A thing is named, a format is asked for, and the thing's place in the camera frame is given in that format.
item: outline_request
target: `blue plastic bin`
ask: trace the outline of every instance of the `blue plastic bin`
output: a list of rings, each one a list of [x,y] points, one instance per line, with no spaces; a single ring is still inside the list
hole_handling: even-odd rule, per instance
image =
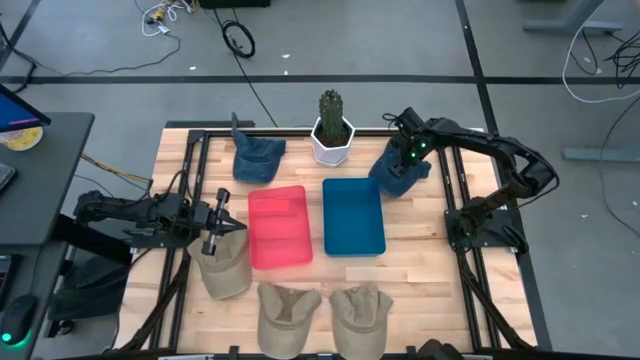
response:
[[[377,256],[386,250],[378,183],[325,179],[324,250],[329,256]]]

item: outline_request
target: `khaki baseball cap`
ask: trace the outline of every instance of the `khaki baseball cap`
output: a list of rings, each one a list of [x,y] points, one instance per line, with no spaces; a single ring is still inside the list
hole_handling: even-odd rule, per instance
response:
[[[196,239],[187,251],[198,263],[207,292],[216,300],[238,295],[251,286],[251,263],[247,230],[225,234],[216,241],[213,256],[201,253],[202,239]]]
[[[307,342],[313,312],[322,297],[316,290],[296,290],[261,282],[258,345],[274,359],[293,359]]]
[[[375,285],[336,290],[329,297],[333,309],[333,340],[347,360],[375,360],[384,355],[387,315],[393,300]]]

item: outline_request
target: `white pot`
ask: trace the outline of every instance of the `white pot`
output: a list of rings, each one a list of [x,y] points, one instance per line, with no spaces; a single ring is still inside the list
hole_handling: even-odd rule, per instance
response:
[[[313,126],[313,130],[311,130],[311,139],[313,140],[313,153],[316,155],[316,161],[322,165],[336,167],[343,161],[345,161],[347,159],[347,156],[349,155],[349,148],[351,148],[351,141],[353,140],[353,135],[355,134],[356,129],[344,117],[342,117],[342,121],[344,121],[344,123],[347,125],[350,132],[349,141],[347,142],[347,145],[344,146],[328,148],[322,145],[320,140],[318,140],[315,135],[316,128],[320,124],[320,118],[316,120],[316,124]]]

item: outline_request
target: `wooden table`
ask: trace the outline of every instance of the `wooden table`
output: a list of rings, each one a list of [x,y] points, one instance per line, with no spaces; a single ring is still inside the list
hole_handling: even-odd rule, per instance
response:
[[[155,163],[153,190],[163,192],[181,168],[189,129],[165,129]],[[311,139],[288,137],[275,180],[269,185],[247,185],[232,177],[235,146],[231,138],[216,137],[210,142],[202,200],[215,203],[218,187],[231,192],[228,209],[236,219],[248,223],[249,192],[291,185],[304,185],[314,259],[307,266],[274,271],[253,271],[254,283],[246,293],[228,300],[212,300],[201,281],[200,271],[191,264],[178,353],[227,353],[238,345],[241,353],[260,353],[256,328],[258,317],[257,282],[268,280],[298,289],[318,289],[323,295],[315,312],[304,353],[336,352],[331,331],[328,295],[334,289],[373,282],[389,294],[394,305],[389,315],[387,353],[404,353],[406,346],[421,346],[430,338],[449,342],[460,351],[471,344],[456,258],[447,242],[443,212],[446,209],[437,154],[426,160],[433,168],[399,199],[382,196],[387,251],[375,258],[330,258],[323,250],[322,180],[339,177],[366,177],[382,153],[386,137],[358,137],[348,160],[338,168],[316,163]],[[197,164],[194,151],[192,169]],[[454,171],[451,154],[450,169]],[[471,196],[487,195],[497,188],[491,159],[462,151]],[[457,206],[461,207],[458,184],[454,181]],[[506,248],[482,250],[494,302],[523,339],[535,343],[529,307],[513,254]],[[154,306],[160,283],[165,250],[151,251],[129,275],[120,312],[120,333],[116,347],[127,342]],[[484,312],[476,300],[482,342],[489,345]],[[163,341],[166,344],[170,307],[165,316]]]

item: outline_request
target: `monitor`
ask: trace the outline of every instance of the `monitor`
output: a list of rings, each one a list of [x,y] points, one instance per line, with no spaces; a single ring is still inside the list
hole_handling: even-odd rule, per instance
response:
[[[0,132],[49,125],[51,120],[0,85]]]

